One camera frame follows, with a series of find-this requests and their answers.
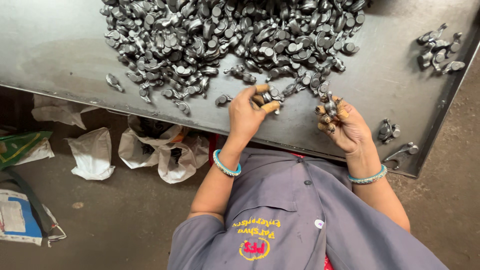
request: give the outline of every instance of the bangle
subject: bangle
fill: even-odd
[[[240,163],[237,167],[237,170],[236,171],[231,171],[227,168],[225,168],[225,166],[223,166],[223,164],[218,160],[218,154],[220,153],[221,149],[217,149],[213,152],[213,161],[215,162],[215,165],[226,175],[229,175],[229,176],[237,176],[240,174],[241,172],[241,166],[240,166]]]
[[[354,184],[370,184],[370,183],[373,183],[373,182],[377,181],[378,179],[384,177],[386,174],[387,174],[387,167],[382,164],[382,169],[380,170],[380,172],[377,173],[376,175],[372,176],[372,177],[358,179],[358,178],[353,178],[349,174],[348,178]]]

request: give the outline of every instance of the gray shirt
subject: gray shirt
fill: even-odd
[[[447,269],[415,237],[351,191],[346,168],[246,148],[225,226],[211,215],[180,224],[169,270]]]

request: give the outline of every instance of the white tag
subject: white tag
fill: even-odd
[[[321,220],[315,220],[315,226],[319,229],[321,229],[324,226],[325,222]]]

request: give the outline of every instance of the steel tray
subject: steel tray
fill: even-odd
[[[5,0],[0,10],[0,85],[40,95],[93,104],[121,113],[178,123],[220,134],[228,133],[226,107],[217,107],[221,94],[232,96],[246,85],[222,70],[240,63],[229,54],[221,61],[220,74],[210,81],[208,97],[186,99],[191,113],[183,115],[158,91],[145,104],[138,86],[123,74],[117,52],[104,42],[107,24],[98,10],[100,0],[32,1]],[[365,9],[366,22],[351,39],[360,51],[340,56],[347,67],[332,72],[330,89],[352,103],[365,118],[376,138],[384,118],[401,126],[400,138],[387,146],[377,142],[380,158],[414,142],[420,152],[397,173],[416,178],[442,126],[448,108],[462,83],[480,42],[480,0],[379,0]],[[420,71],[417,56],[422,49],[415,40],[442,23],[449,27],[442,38],[452,40],[463,32],[462,48],[454,57],[467,67],[455,74],[432,76]],[[112,73],[125,93],[107,86]],[[266,74],[254,74],[262,83]],[[271,83],[283,89],[292,82],[285,77]],[[314,107],[318,99],[308,91],[290,97],[280,115],[268,115],[253,139],[275,147],[335,160],[342,151],[316,128]]]

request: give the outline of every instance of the wrist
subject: wrist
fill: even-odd
[[[225,146],[228,146],[228,148],[232,151],[242,152],[247,146],[248,142],[250,142],[249,138],[230,133],[227,141],[225,142]]]
[[[240,143],[240,141],[233,140],[228,137],[227,141],[222,147],[222,150],[218,154],[219,161],[227,169],[236,171],[240,160],[240,155],[243,149],[245,149],[245,145]]]
[[[382,169],[377,148],[372,140],[359,144],[357,150],[347,153],[345,157],[348,172],[354,178],[368,178],[376,175]]]

